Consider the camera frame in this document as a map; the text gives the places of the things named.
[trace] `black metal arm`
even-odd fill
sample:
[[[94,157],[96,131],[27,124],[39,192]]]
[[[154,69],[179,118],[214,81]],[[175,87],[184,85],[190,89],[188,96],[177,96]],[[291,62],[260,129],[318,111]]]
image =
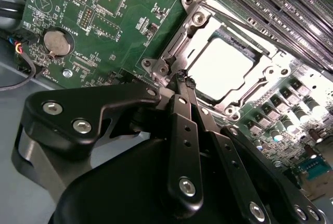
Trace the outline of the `black metal arm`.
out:
[[[17,170],[56,202],[52,223],[325,223],[318,209],[234,126],[219,128],[180,71],[145,84],[46,91],[25,103]],[[110,137],[150,140],[91,169]]]

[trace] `silver screw head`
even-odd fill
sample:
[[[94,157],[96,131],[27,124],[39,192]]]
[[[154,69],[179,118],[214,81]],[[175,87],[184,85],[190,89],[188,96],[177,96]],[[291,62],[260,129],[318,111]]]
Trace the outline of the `silver screw head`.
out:
[[[189,197],[192,197],[196,194],[196,188],[194,187],[194,184],[187,178],[182,178],[179,181],[179,188],[185,195]]]
[[[235,128],[230,128],[230,131],[235,135],[237,136],[238,135],[238,132]]]
[[[306,220],[306,215],[304,211],[299,207],[299,206],[294,206],[296,213],[298,214],[299,217],[301,217],[302,220]]]
[[[273,164],[276,168],[281,168],[282,167],[282,162],[281,161],[275,161]]]
[[[157,95],[156,92],[153,91],[153,90],[151,90],[151,89],[147,89],[147,92],[148,92],[148,94],[150,94],[152,96],[156,96]]]
[[[70,78],[70,77],[73,76],[73,72],[72,72],[71,70],[69,70],[69,69],[64,69],[64,70],[62,71],[62,75],[63,75],[64,77]]]
[[[263,210],[256,203],[254,202],[250,203],[250,211],[258,221],[264,222],[265,214]]]
[[[308,211],[315,220],[320,220],[318,214],[312,208],[308,207]]]
[[[43,105],[43,110],[50,115],[59,115],[62,112],[62,107],[58,103],[49,102]]]
[[[203,114],[208,115],[209,111],[206,108],[201,108],[201,111],[203,112]]]
[[[86,120],[76,120],[73,128],[80,134],[87,134],[92,130],[92,126]]]
[[[195,25],[201,26],[204,24],[205,21],[206,21],[206,17],[202,12],[196,12],[193,15],[193,22]]]

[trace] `mounting hole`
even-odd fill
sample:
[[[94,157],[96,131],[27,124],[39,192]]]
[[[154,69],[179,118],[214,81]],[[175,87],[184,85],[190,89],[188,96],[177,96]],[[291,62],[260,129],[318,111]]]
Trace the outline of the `mounting hole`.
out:
[[[282,75],[287,75],[287,74],[288,74],[288,70],[287,70],[287,69],[283,69],[283,70],[281,71],[281,74],[282,74]]]
[[[234,166],[235,168],[239,168],[239,164],[236,163],[235,161],[232,161],[231,163],[233,164],[233,166]]]
[[[233,116],[232,116],[232,119],[233,119],[234,121],[239,120],[239,118],[240,118],[239,115],[233,115]]]
[[[150,65],[151,65],[151,63],[150,63],[149,60],[145,60],[145,61],[144,61],[144,66],[145,66],[145,67],[150,67]]]
[[[231,151],[231,147],[230,147],[229,145],[226,144],[224,147],[225,147],[228,151]]]
[[[186,5],[190,5],[190,4],[192,4],[192,2],[193,2],[193,0],[185,0]]]
[[[192,146],[192,144],[187,140],[184,140],[184,145],[189,148]]]
[[[148,89],[148,88],[147,88],[147,92],[148,92],[148,94],[150,94],[152,96],[156,96],[157,95],[157,93],[155,91],[153,91],[151,89]]]
[[[166,70],[166,68],[161,67],[161,68],[160,68],[160,72],[161,72],[161,73],[165,73],[165,72],[167,72],[167,70]]]
[[[187,101],[182,97],[179,97],[178,100],[180,103],[187,104]]]

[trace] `screw hole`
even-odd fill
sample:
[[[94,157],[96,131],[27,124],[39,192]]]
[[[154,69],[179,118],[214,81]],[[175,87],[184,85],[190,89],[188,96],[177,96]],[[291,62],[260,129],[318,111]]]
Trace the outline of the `screw hole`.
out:
[[[184,145],[189,148],[192,146],[192,144],[187,140],[184,140]]]
[[[193,2],[193,0],[185,0],[186,5],[190,5]]]
[[[231,151],[231,148],[230,148],[229,145],[226,144],[224,147],[225,147],[228,151]]]
[[[283,70],[281,71],[281,74],[282,74],[282,75],[287,75],[287,74],[288,74],[288,70],[287,70],[287,69],[283,69]]]
[[[234,166],[235,168],[239,168],[238,163],[236,163],[235,161],[232,161],[231,163],[233,164],[233,166]]]

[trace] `wire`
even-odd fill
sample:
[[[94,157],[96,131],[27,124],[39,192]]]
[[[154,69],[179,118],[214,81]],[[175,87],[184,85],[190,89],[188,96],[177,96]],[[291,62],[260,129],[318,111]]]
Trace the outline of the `wire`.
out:
[[[2,0],[0,0],[0,8],[6,9],[6,10],[20,11],[20,12],[24,11],[23,4],[7,2],[7,1],[2,1]]]
[[[22,44],[21,44],[21,43],[16,43],[16,44],[15,44],[15,51],[16,51],[18,54],[22,54],[22,53],[23,53],[23,50],[22,50]]]
[[[10,42],[13,46],[15,46],[15,42],[14,42],[14,40],[13,40],[11,37],[9,37],[8,40],[9,40],[9,42]]]
[[[21,20],[22,16],[22,12],[0,9],[0,17]]]
[[[253,33],[253,34],[255,34],[255,35],[263,38],[264,40],[270,42],[271,44],[275,45],[276,47],[278,47],[278,48],[280,48],[280,49],[282,49],[282,50],[290,53],[295,58],[301,60],[303,63],[305,63],[306,65],[308,65],[309,67],[311,67],[315,71],[323,74],[323,76],[325,76],[326,78],[328,78],[329,80],[332,81],[332,70],[323,67],[322,65],[318,64],[315,60],[308,61],[308,60],[304,59],[299,53],[297,53],[293,49],[289,48],[288,46],[286,46],[286,45],[284,45],[284,44],[282,44],[280,42],[277,42],[277,41],[271,39],[270,37],[262,34],[258,30],[256,30],[256,29],[254,29],[254,28],[252,28],[252,27],[250,27],[250,26],[248,26],[248,25],[246,25],[246,24],[244,24],[244,23],[242,23],[242,22],[234,19],[233,17],[231,17],[231,16],[229,16],[229,15],[221,12],[220,10],[218,10],[218,9],[216,9],[214,7],[211,7],[211,6],[209,6],[209,5],[205,4],[205,3],[200,3],[200,5],[202,7],[207,8],[210,11],[213,11],[215,13],[218,13],[218,14],[222,15],[223,17],[225,17],[230,22],[232,22],[232,23],[234,23],[234,24],[236,24],[236,25],[238,25],[238,26],[240,26],[240,27],[242,27],[242,28],[250,31],[251,33]]]
[[[28,63],[28,65],[31,68],[31,72],[30,72],[29,76],[25,80],[23,80],[22,82],[20,82],[18,84],[0,87],[0,91],[7,91],[7,90],[17,89],[17,88],[19,88],[19,87],[27,84],[31,79],[33,79],[35,77],[35,75],[36,75],[36,67],[35,67],[33,61],[24,52],[21,53],[20,55]]]

